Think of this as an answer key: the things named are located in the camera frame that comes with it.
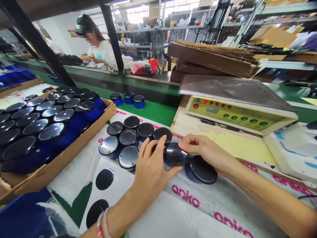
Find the electronic device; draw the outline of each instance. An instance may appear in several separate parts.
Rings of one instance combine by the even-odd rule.
[[[262,136],[298,120],[291,111],[197,96],[191,96],[186,112]]]

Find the black circular disc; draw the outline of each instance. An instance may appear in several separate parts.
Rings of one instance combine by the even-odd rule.
[[[113,170],[110,168],[101,170],[96,178],[96,187],[99,190],[106,190],[112,184],[114,175]]]
[[[153,133],[155,140],[159,140],[163,135],[166,135],[166,140],[165,140],[164,144],[167,145],[168,143],[171,142],[172,137],[173,137],[173,135],[169,129],[167,129],[165,127],[160,127],[160,128],[157,128]]]
[[[99,215],[104,212],[109,207],[109,204],[106,200],[100,199],[96,201],[90,208],[87,213],[86,226],[89,229],[98,221]]]

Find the woman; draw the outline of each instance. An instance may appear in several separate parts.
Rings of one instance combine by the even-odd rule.
[[[182,169],[173,167],[169,171],[164,170],[165,140],[166,136],[150,143],[148,138],[145,140],[140,148],[133,185],[102,216],[101,226],[93,225],[82,238],[119,238],[145,213],[168,181]],[[317,211],[246,168],[208,137],[189,134],[179,143],[179,147],[188,153],[200,154],[219,175],[241,188],[290,238],[317,237]]]

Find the black round lid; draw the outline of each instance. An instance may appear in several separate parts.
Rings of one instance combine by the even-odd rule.
[[[54,106],[55,101],[46,101],[36,107],[36,111],[44,111],[52,106]]]
[[[50,107],[42,113],[42,117],[51,118],[51,117],[55,116],[57,113],[59,113],[61,110],[63,110],[63,107],[60,105]]]
[[[123,123],[120,121],[113,122],[107,127],[107,133],[111,136],[118,135],[123,131]]]
[[[72,86],[72,87],[65,89],[64,93],[65,94],[74,93],[77,89],[79,89],[77,86]]]
[[[172,142],[166,147],[166,157],[175,166],[186,162],[187,153],[178,147],[178,143]]]
[[[35,122],[39,119],[40,114],[38,112],[31,113],[27,116],[22,117],[20,120],[17,121],[16,127],[25,127],[32,122]]]
[[[127,129],[121,132],[119,136],[119,141],[123,145],[132,145],[137,141],[137,139],[138,139],[138,135],[132,129]]]
[[[36,95],[36,94],[29,95],[29,96],[24,98],[24,101],[30,101],[31,99],[36,98],[36,97],[38,97],[38,95]]]
[[[3,159],[12,160],[19,158],[29,152],[30,149],[34,147],[35,143],[36,138],[34,136],[28,136],[19,139],[3,152]]]
[[[14,127],[15,124],[16,124],[16,121],[13,121],[13,120],[0,123],[0,133],[10,130],[12,127]]]
[[[73,99],[73,94],[66,94],[64,96],[61,96],[59,99],[57,99],[57,103],[65,103]]]
[[[71,99],[64,104],[64,108],[65,109],[69,109],[69,108],[75,109],[81,102],[82,102],[82,100],[80,98]]]
[[[120,98],[121,98],[121,94],[119,94],[119,93],[113,93],[110,95],[111,100],[118,100]]]
[[[37,98],[29,101],[26,106],[38,106],[46,101],[46,98]]]
[[[154,139],[156,139],[156,140],[159,140],[163,135],[166,135],[165,145],[167,145],[168,143],[171,142],[172,137],[173,137],[173,135],[169,129],[167,129],[165,127],[160,127],[160,128],[157,128],[153,133]]]
[[[134,97],[134,93],[133,92],[126,92],[125,94],[123,94],[123,97],[127,98],[127,99],[131,99]]]
[[[26,105],[26,102],[18,102],[18,103],[15,103],[15,104],[13,104],[13,105],[7,107],[6,111],[9,112],[9,113],[10,113],[10,112],[11,112],[11,113],[14,113],[14,112],[16,112],[16,111],[18,111],[18,110],[24,108],[25,105]]]
[[[63,86],[61,86],[61,87],[55,89],[54,92],[55,92],[55,93],[65,93],[65,90],[67,90],[67,89],[69,89],[69,86],[63,85]]]
[[[112,152],[116,151],[118,148],[118,139],[117,137],[107,137],[99,145],[99,153],[102,155],[109,155]]]
[[[200,155],[195,155],[189,162],[194,176],[205,184],[213,184],[217,181],[218,174],[213,166],[204,161]]]
[[[82,96],[82,100],[84,101],[90,101],[90,100],[94,100],[98,97],[98,93],[96,92],[88,92],[88,93],[85,93],[83,96]]]
[[[48,119],[40,119],[35,122],[32,122],[31,124],[27,125],[24,130],[24,135],[33,135],[34,133],[38,133],[41,130],[43,130],[47,125],[49,124]]]
[[[65,128],[64,123],[54,123],[45,128],[39,135],[39,140],[50,140],[59,136]]]
[[[141,137],[150,137],[154,133],[154,127],[151,123],[141,123],[136,130]]]
[[[13,141],[21,134],[21,130],[18,128],[10,129],[0,134],[0,146],[6,145]]]
[[[74,95],[76,97],[81,97],[82,95],[84,95],[85,93],[88,93],[90,90],[88,88],[82,88],[82,89],[77,89],[74,91]]]
[[[144,97],[142,95],[136,95],[133,98],[133,102],[134,103],[141,103],[144,102]]]
[[[122,168],[131,169],[138,160],[139,150],[135,146],[127,146],[119,155],[119,164]]]
[[[74,112],[75,111],[73,109],[66,109],[66,110],[60,111],[59,113],[55,115],[54,121],[65,122],[69,120],[70,118],[72,118],[72,116],[74,115]]]
[[[14,114],[12,114],[11,118],[12,119],[19,119],[21,117],[29,115],[33,111],[34,111],[34,107],[26,107],[26,108],[23,108],[23,109],[15,112]]]

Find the cardboard box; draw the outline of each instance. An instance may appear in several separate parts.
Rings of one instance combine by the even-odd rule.
[[[0,99],[4,98],[5,96],[8,96],[10,94],[16,93],[18,91],[24,90],[31,88],[35,85],[41,84],[43,81],[40,77],[37,77],[36,79],[20,83],[20,84],[15,84],[11,85],[8,87],[0,88]]]

